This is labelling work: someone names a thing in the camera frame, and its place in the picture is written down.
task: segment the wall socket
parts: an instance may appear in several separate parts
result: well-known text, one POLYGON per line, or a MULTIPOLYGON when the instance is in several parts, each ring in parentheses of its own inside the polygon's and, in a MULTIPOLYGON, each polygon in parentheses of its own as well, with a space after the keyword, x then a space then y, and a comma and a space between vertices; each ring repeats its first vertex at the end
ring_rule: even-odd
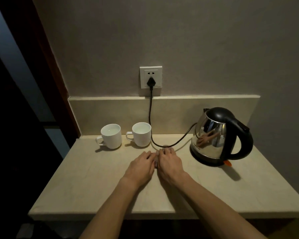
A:
POLYGON ((153 88, 162 88, 162 66, 140 67, 141 88, 149 88, 147 82, 150 77, 153 77, 156 84, 153 88))

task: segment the beige countertop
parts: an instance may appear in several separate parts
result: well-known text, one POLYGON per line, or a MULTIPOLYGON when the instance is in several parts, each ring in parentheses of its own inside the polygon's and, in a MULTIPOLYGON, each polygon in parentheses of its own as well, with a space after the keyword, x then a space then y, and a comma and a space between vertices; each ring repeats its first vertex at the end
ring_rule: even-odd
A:
MULTIPOLYGON (((158 134, 158 144, 172 144, 181 134, 158 134)), ((249 156, 231 161, 232 167, 213 168, 196 161, 189 152, 192 135, 174 147, 183 167, 192 178, 214 193, 245 218, 297 218, 299 195, 268 162, 253 148, 249 156)), ((103 150, 96 136, 76 140, 29 215, 35 220, 90 220, 111 194, 129 163, 142 151, 155 151, 131 145, 123 135, 116 150, 103 150)), ((234 151, 238 151, 237 140, 234 151)), ((178 191, 157 172, 132 202, 127 219, 194 219, 197 218, 178 191)))

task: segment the electric kettle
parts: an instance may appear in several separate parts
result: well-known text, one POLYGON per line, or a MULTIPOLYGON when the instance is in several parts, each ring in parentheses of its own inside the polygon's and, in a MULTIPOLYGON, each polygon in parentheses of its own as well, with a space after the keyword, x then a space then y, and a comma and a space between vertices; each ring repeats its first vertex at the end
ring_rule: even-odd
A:
POLYGON ((209 166, 221 166, 224 161, 246 157, 252 150, 253 139, 249 128, 237 120, 226 108, 204 108, 198 120, 190 145, 192 156, 209 166), (231 154, 236 137, 240 139, 241 149, 231 154))

